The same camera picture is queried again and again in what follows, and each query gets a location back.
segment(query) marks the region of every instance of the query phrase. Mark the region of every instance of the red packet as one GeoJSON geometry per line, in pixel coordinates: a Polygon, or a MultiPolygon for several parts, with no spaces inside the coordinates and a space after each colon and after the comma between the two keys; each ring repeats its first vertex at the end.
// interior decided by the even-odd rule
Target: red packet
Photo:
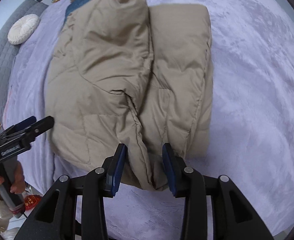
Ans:
{"type": "Polygon", "coordinates": [[[26,211],[33,209],[41,200],[38,195],[28,195],[24,198],[24,203],[26,205],[26,211]]]}

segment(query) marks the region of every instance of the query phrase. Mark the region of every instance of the bed sheet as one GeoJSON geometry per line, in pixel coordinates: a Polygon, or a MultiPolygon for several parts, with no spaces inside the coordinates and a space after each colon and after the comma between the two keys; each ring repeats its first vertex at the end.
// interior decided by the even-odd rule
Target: bed sheet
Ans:
{"type": "MultiPolygon", "coordinates": [[[[210,146],[206,157],[188,164],[204,175],[228,175],[273,235],[286,229],[294,223],[294,23],[274,0],[147,2],[201,3],[211,17],[210,146]]],[[[43,28],[40,23],[31,36],[38,46],[30,48],[27,62],[17,64],[19,57],[27,57],[32,42],[21,47],[10,81],[6,125],[30,115],[44,117],[45,76],[59,32],[53,7],[62,9],[63,3],[46,10],[43,17],[51,17],[51,23],[43,28]],[[38,53],[41,46],[45,51],[38,53]]],[[[45,135],[19,160],[27,181],[41,192],[62,174],[85,174],[50,152],[45,135]]],[[[168,190],[146,192],[121,185],[115,198],[105,199],[108,232],[115,239],[179,239],[183,204],[168,190]]]]}

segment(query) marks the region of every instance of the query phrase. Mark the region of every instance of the person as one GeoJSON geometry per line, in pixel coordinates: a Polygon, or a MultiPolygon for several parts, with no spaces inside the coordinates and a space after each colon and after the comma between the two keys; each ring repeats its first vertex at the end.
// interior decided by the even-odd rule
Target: person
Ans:
{"type": "MultiPolygon", "coordinates": [[[[25,182],[23,176],[23,169],[21,163],[18,162],[17,168],[14,172],[15,182],[12,184],[10,191],[11,193],[21,194],[25,190],[25,182]]],[[[0,176],[0,185],[4,182],[4,179],[0,176]]],[[[13,217],[13,214],[1,199],[0,196],[0,235],[5,240],[13,240],[17,234],[19,228],[13,228],[7,230],[9,220],[13,217]]]]}

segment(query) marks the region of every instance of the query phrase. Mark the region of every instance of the metal screw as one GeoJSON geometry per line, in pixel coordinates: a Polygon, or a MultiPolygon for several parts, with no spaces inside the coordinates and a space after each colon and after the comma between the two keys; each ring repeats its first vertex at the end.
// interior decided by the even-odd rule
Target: metal screw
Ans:
{"type": "Polygon", "coordinates": [[[62,175],[60,178],[59,178],[59,180],[61,181],[61,182],[65,182],[65,181],[67,181],[69,178],[68,178],[68,176],[67,175],[62,175]]]}
{"type": "Polygon", "coordinates": [[[229,181],[229,178],[226,175],[222,175],[222,176],[220,176],[220,180],[222,182],[228,182],[229,181]]]}
{"type": "Polygon", "coordinates": [[[105,172],[105,169],[102,168],[102,167],[99,167],[99,168],[96,168],[96,169],[95,169],[95,172],[96,172],[97,174],[102,174],[102,173],[105,172]]]}
{"type": "Polygon", "coordinates": [[[186,168],[184,169],[184,171],[185,171],[186,173],[193,173],[193,172],[194,172],[194,169],[191,168],[191,167],[186,167],[186,168]]]}

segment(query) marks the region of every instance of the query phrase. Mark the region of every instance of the hand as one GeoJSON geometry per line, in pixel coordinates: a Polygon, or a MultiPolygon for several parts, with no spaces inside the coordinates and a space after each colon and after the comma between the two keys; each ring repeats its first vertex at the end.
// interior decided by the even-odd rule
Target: hand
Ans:
{"type": "MultiPolygon", "coordinates": [[[[22,192],[24,192],[26,185],[24,182],[23,169],[20,162],[18,162],[17,168],[15,169],[14,178],[15,178],[15,182],[14,184],[12,184],[10,188],[10,192],[15,194],[21,194],[22,192]]],[[[3,182],[4,182],[4,179],[0,176],[0,185],[3,182]]]]}

